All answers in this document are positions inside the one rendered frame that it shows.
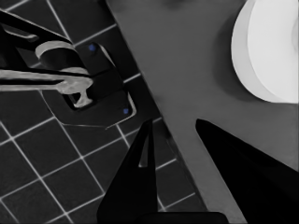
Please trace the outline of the large thick white disc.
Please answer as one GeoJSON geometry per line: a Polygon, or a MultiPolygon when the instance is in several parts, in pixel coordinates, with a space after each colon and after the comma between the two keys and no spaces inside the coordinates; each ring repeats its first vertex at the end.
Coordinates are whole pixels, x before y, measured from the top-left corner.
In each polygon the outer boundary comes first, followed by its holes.
{"type": "Polygon", "coordinates": [[[232,62],[254,96],[299,104],[299,0],[246,0],[233,28],[232,62]]]}

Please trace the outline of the dark robot body block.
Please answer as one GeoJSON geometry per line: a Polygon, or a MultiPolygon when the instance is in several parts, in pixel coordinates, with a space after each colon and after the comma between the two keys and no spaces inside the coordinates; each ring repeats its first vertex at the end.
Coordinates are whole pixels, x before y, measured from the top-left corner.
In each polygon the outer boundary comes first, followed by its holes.
{"type": "Polygon", "coordinates": [[[116,65],[98,52],[104,69],[91,74],[69,39],[0,8],[0,92],[41,91],[63,125],[110,128],[136,113],[116,65]]]}

